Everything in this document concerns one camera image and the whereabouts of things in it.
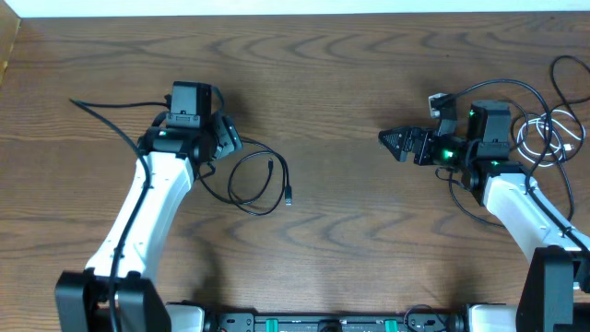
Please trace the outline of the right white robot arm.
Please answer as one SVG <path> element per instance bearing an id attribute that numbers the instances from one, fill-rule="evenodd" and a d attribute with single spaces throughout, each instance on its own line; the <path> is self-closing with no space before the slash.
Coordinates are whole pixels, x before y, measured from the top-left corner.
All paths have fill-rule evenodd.
<path id="1" fill-rule="evenodd" d="M 458 185 L 495 216 L 524 253 L 529 269 L 515 306 L 469 304 L 444 320 L 447 331 L 586 331 L 589 305 L 575 291 L 589 291 L 589 238 L 546 199 L 520 162 L 510 160 L 512 115 L 505 101 L 472 103 L 466 136 L 455 133 L 456 104 L 443 94 L 430 99 L 434 128 L 401 126 L 378 139 L 400 162 L 460 173 Z"/>

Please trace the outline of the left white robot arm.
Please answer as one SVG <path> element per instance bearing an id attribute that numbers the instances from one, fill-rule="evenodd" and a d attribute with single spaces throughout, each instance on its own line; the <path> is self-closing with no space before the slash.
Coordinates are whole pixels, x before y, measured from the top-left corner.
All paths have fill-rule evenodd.
<path id="1" fill-rule="evenodd" d="M 176 81 L 146 133 L 130 144 L 134 180 L 98 251 L 63 272 L 54 296 L 64 331 L 203 331 L 203 308 L 164 303 L 155 284 L 167 234 L 198 169 L 242 148 L 232 120 L 212 109 L 218 88 Z"/>

